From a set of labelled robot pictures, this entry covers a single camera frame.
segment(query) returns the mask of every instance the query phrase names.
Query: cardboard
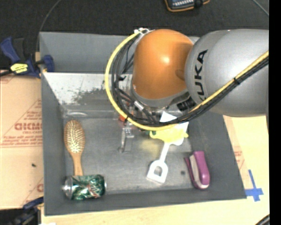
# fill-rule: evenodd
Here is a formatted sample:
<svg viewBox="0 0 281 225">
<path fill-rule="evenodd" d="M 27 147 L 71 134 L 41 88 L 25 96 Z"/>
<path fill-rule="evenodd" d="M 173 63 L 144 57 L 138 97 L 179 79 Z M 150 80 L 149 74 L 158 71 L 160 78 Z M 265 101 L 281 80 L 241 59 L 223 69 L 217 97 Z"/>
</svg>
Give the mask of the cardboard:
<svg viewBox="0 0 281 225">
<path fill-rule="evenodd" d="M 40 79 L 0 78 L 0 210 L 44 194 Z"/>
</svg>

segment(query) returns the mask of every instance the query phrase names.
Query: yellow cable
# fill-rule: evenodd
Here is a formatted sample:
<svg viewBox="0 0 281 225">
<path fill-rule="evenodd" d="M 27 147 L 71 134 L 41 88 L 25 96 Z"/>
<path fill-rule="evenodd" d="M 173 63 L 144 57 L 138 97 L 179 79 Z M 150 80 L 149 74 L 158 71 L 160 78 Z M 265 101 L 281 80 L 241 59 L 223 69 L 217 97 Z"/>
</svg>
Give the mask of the yellow cable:
<svg viewBox="0 0 281 225">
<path fill-rule="evenodd" d="M 174 126 L 177 125 L 176 124 L 169 124 L 169 125 L 165 125 L 165 126 L 161 126 L 161 127 L 151 127 L 151 126 L 146 126 L 143 124 L 140 124 L 134 120 L 132 120 L 131 118 L 128 117 L 128 115 L 121 110 L 121 108 L 118 106 L 118 104 L 115 102 L 115 100 L 112 97 L 111 91 L 109 89 L 109 71 L 112 65 L 112 62 L 114 60 L 114 58 L 116 57 L 116 55 L 118 54 L 118 52 L 122 49 L 122 47 L 128 43 L 130 40 L 132 40 L 134 37 L 136 37 L 138 34 L 141 33 L 141 30 L 136 31 L 134 34 L 130 35 L 129 37 L 127 37 L 126 39 L 124 39 L 117 47 L 116 49 L 113 51 L 113 53 L 111 54 L 111 57 L 108 60 L 107 66 L 106 66 L 106 71 L 105 71 L 105 89 L 106 89 L 106 93 L 107 96 L 112 104 L 112 106 L 116 109 L 116 111 L 122 115 L 125 119 L 127 119 L 129 122 L 131 122 L 133 125 L 135 125 L 136 127 L 139 127 L 141 129 L 144 130 L 149 130 L 149 131 L 160 131 L 160 130 L 164 130 L 167 128 L 172 128 Z M 259 64 L 262 60 L 264 60 L 266 57 L 268 57 L 268 51 L 265 52 L 264 54 L 262 54 L 259 58 L 257 58 L 251 65 L 249 65 L 246 69 L 244 69 L 242 72 L 240 72 L 236 77 L 234 77 L 233 79 L 231 79 L 229 82 L 227 82 L 224 86 L 222 86 L 219 90 L 217 90 L 215 93 L 213 93 L 211 96 L 209 96 L 207 99 L 205 99 L 202 103 L 200 103 L 199 105 L 195 106 L 189 113 L 199 109 L 202 105 L 206 104 L 207 102 L 209 102 L 211 99 L 215 98 L 216 96 L 218 96 L 223 90 L 225 90 L 228 86 L 230 86 L 232 83 L 235 82 L 235 79 L 237 80 L 238 78 L 240 78 L 242 75 L 244 75 L 245 73 L 247 73 L 248 71 L 250 71 L 252 68 L 254 68 L 257 64 Z"/>
<path fill-rule="evenodd" d="M 108 96 L 108 99 L 110 100 L 112 106 L 116 109 L 116 111 L 122 115 L 125 119 L 127 119 L 129 122 L 131 122 L 133 125 L 144 129 L 144 130 L 149 130 L 149 131 L 159 131 L 159 130 L 163 130 L 166 128 L 172 128 L 174 127 L 176 124 L 170 124 L 170 125 L 166 125 L 166 126 L 162 126 L 162 127 L 150 127 L 150 126 L 145 126 L 143 124 L 140 124 L 134 120 L 132 120 L 131 118 L 128 118 L 127 114 L 124 113 L 121 108 L 118 106 L 118 104 L 115 102 L 115 100 L 112 97 L 111 91 L 109 89 L 109 71 L 112 65 L 112 62 L 114 60 L 114 58 L 116 57 L 116 55 L 118 54 L 118 52 L 121 50 L 121 48 L 128 43 L 131 39 L 133 39 L 135 36 L 137 36 L 138 34 L 140 34 L 141 31 L 137 31 L 134 34 L 130 35 L 129 37 L 127 37 L 126 39 L 124 39 L 117 47 L 116 49 L 113 51 L 113 53 L 111 54 L 111 57 L 108 60 L 107 66 L 106 66 L 106 71 L 105 71 L 105 89 L 106 89 L 106 93 Z"/>
<path fill-rule="evenodd" d="M 231 79 L 229 82 L 227 82 L 224 86 L 222 86 L 219 90 L 214 92 L 212 95 L 210 95 L 208 98 L 206 98 L 203 102 L 201 102 L 199 105 L 195 106 L 192 110 L 190 110 L 188 113 L 191 113 L 195 111 L 196 109 L 200 108 L 202 105 L 208 103 L 211 99 L 218 96 L 221 92 L 223 92 L 227 87 L 229 87 L 231 84 L 235 82 L 238 78 L 240 78 L 242 75 L 250 71 L 252 68 L 254 68 L 257 64 L 259 64 L 261 61 L 263 61 L 266 57 L 268 57 L 268 51 L 262 54 L 259 58 L 257 58 L 251 65 L 249 65 L 247 68 L 245 68 L 243 71 L 241 71 L 237 76 L 235 76 L 233 79 Z"/>
</svg>

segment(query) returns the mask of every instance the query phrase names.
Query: black floor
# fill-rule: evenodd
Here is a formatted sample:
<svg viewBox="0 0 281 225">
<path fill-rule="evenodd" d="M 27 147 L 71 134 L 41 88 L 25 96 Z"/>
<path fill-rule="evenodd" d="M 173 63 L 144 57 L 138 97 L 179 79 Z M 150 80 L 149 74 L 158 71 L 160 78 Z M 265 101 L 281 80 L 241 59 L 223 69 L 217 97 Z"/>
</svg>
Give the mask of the black floor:
<svg viewBox="0 0 281 225">
<path fill-rule="evenodd" d="M 136 28 L 148 27 L 193 36 L 214 30 L 269 29 L 268 15 L 253 0 L 211 0 L 181 13 L 167 11 L 163 0 L 61 0 L 48 15 L 58 1 L 0 0 L 0 42 L 8 36 L 25 38 L 25 52 L 34 53 L 40 29 L 129 35 Z M 269 0 L 255 1 L 269 11 Z M 0 68 L 8 67 L 9 60 L 0 50 Z M 0 211 L 0 225 L 20 212 Z"/>
</svg>

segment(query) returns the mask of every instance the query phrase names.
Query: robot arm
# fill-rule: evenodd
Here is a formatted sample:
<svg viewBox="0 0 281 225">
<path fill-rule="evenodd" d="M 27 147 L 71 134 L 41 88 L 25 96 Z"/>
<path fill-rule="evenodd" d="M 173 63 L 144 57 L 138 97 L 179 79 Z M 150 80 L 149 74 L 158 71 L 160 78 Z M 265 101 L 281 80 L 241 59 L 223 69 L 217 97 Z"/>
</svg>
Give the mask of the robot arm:
<svg viewBox="0 0 281 225">
<path fill-rule="evenodd" d="M 105 73 L 107 81 L 112 70 L 112 93 L 105 82 L 111 103 L 137 127 L 157 131 L 191 120 L 209 109 L 229 116 L 266 113 L 267 30 L 221 30 L 206 34 L 194 44 L 185 35 L 172 30 L 155 30 L 142 35 L 135 48 L 134 61 L 126 65 L 133 65 L 127 94 L 119 89 L 122 74 L 117 71 L 126 70 L 119 67 L 121 58 L 137 33 L 116 48 Z M 147 84 L 145 88 L 138 90 L 144 84 Z M 190 100 L 193 107 L 177 119 L 166 123 L 154 119 L 158 111 Z M 130 108 L 137 107 L 146 117 L 129 112 L 127 104 Z"/>
</svg>

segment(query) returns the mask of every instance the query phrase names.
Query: wooden hairbrush handle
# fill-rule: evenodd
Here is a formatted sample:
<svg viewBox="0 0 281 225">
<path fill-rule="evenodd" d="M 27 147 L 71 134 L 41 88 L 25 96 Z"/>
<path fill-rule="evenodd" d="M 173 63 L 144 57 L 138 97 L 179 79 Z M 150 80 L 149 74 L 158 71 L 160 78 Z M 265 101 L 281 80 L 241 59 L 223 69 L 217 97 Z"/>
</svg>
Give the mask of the wooden hairbrush handle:
<svg viewBox="0 0 281 225">
<path fill-rule="evenodd" d="M 74 164 L 74 176 L 83 176 L 81 155 L 85 146 L 85 134 L 77 120 L 70 120 L 64 127 L 64 143 Z"/>
</svg>

